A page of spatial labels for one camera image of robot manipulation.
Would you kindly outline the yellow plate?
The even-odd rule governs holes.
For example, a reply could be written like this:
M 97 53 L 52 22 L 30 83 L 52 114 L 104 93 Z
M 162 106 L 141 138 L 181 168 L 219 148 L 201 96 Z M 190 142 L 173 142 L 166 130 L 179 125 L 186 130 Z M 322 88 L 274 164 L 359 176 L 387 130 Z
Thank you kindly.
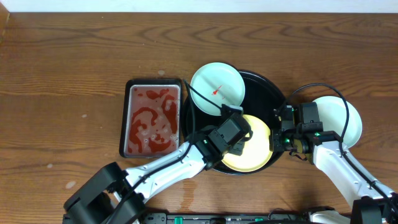
M 270 160 L 271 131 L 265 122 L 255 116 L 244 114 L 243 118 L 251 126 L 252 138 L 244 143 L 240 156 L 228 153 L 222 163 L 232 170 L 248 173 L 260 169 Z

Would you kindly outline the light blue plate bottom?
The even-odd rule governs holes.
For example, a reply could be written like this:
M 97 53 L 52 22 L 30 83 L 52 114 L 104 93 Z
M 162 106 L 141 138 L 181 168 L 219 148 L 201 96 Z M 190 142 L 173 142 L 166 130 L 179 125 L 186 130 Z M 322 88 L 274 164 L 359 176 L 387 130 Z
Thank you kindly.
M 346 121 L 346 107 L 343 100 L 337 96 L 322 96 L 313 102 L 317 104 L 320 121 L 324 131 L 335 131 L 341 136 Z M 348 147 L 353 147 L 360 139 L 363 123 L 357 109 L 347 102 L 349 123 L 343 138 Z

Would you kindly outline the light blue plate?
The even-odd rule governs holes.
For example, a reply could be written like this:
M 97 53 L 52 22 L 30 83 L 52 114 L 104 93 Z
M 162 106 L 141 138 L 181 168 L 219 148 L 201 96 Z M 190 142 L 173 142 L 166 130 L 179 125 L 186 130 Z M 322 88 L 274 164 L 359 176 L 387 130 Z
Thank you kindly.
M 322 96 L 313 102 L 317 104 L 320 121 L 324 131 L 335 131 L 341 136 L 346 121 L 346 107 L 343 100 L 337 96 Z M 347 102 L 349 123 L 343 138 L 348 147 L 353 147 L 360 139 L 363 123 L 357 109 Z
M 190 86 L 217 106 L 240 106 L 246 87 L 240 73 L 232 66 L 213 62 L 199 68 Z

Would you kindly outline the light blue plate top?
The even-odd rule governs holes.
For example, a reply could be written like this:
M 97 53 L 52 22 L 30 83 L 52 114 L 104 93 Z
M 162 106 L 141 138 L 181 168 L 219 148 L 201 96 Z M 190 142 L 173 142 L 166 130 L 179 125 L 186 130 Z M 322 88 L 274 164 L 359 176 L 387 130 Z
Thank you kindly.
M 190 86 L 217 106 L 240 106 L 246 87 L 240 73 L 232 66 L 213 62 L 199 68 Z

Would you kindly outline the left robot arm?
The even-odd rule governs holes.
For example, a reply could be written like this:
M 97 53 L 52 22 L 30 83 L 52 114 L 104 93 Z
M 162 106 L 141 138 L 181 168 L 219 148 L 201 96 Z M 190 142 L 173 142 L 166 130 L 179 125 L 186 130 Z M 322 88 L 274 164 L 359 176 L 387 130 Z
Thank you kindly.
M 143 166 L 122 170 L 112 162 L 102 167 L 63 207 L 72 223 L 133 223 L 153 196 L 213 168 L 235 144 L 251 137 L 250 127 L 207 126 L 176 151 Z

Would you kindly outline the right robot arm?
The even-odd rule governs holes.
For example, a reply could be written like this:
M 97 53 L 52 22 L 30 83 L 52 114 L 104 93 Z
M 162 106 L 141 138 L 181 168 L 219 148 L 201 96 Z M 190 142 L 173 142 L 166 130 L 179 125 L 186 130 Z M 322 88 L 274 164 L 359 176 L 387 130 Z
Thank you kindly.
M 329 208 L 312 210 L 309 223 L 397 223 L 397 192 L 378 181 L 350 153 L 334 131 L 324 131 L 316 108 L 285 106 L 274 110 L 273 151 L 288 151 L 322 171 L 351 207 L 345 217 Z

